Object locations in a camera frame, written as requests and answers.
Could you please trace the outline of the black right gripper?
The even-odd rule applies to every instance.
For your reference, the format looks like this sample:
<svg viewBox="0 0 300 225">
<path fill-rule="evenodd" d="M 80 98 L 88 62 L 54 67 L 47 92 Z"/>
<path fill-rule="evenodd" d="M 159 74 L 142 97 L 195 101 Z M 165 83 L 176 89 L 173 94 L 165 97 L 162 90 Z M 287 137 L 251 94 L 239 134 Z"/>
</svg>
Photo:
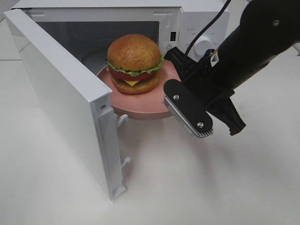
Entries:
<svg viewBox="0 0 300 225">
<path fill-rule="evenodd" d="M 234 91 L 222 87 L 213 80 L 208 57 L 202 58 L 198 62 L 187 57 L 184 62 L 184 56 L 185 54 L 178 47 L 174 47 L 167 51 L 164 59 L 174 65 L 179 78 L 200 104 L 228 126 L 231 136 L 241 132 L 246 124 L 230 99 Z"/>
</svg>

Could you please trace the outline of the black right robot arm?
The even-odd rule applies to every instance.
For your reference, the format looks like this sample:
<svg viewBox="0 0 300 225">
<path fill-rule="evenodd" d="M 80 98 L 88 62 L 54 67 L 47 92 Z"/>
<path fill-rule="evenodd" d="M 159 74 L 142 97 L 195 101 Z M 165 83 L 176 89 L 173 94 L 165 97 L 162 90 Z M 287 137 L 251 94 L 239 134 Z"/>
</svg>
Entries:
<svg viewBox="0 0 300 225">
<path fill-rule="evenodd" d="M 245 127 L 231 101 L 235 89 L 299 41 L 299 1 L 253 0 L 239 26 L 199 61 L 177 47 L 166 53 L 179 79 L 164 83 L 165 106 L 191 135 L 211 135 L 213 117 L 235 135 Z"/>
</svg>

